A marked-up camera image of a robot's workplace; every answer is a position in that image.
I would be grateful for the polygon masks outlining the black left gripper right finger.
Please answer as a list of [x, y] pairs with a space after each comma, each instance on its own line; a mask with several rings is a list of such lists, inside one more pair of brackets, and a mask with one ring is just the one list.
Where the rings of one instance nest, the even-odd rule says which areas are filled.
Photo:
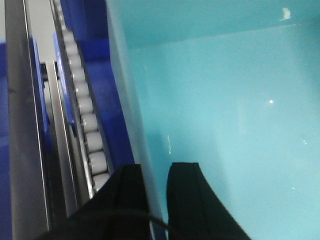
[[168, 225], [183, 240], [248, 240], [197, 162], [174, 162], [166, 185]]

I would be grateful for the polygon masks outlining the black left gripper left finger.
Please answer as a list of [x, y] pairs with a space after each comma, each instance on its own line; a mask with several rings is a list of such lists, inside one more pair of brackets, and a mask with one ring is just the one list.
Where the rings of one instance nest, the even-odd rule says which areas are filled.
[[83, 207], [40, 240], [149, 240], [149, 205], [138, 164], [118, 168]]

